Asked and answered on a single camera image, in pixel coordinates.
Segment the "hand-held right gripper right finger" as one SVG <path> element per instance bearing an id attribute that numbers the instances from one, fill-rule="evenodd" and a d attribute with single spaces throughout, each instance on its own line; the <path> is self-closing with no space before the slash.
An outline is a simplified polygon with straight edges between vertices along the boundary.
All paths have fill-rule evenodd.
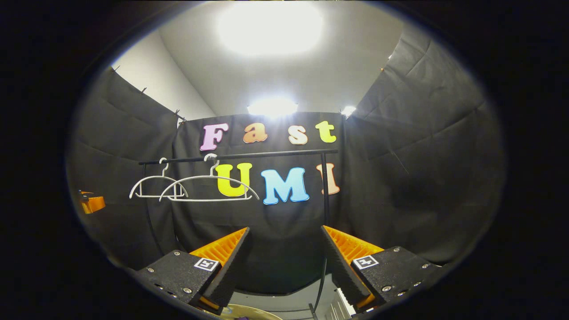
<path id="1" fill-rule="evenodd" d="M 403 300 L 443 270 L 401 246 L 380 248 L 325 225 L 321 231 L 333 281 L 356 312 Z"/>

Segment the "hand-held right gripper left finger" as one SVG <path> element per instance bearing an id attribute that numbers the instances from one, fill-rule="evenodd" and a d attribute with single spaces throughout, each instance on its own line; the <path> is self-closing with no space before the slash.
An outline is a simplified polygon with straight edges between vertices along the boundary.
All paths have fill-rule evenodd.
<path id="1" fill-rule="evenodd" d="M 244 271 L 249 233 L 245 227 L 191 252 L 173 250 L 133 277 L 164 299 L 221 315 Z"/>

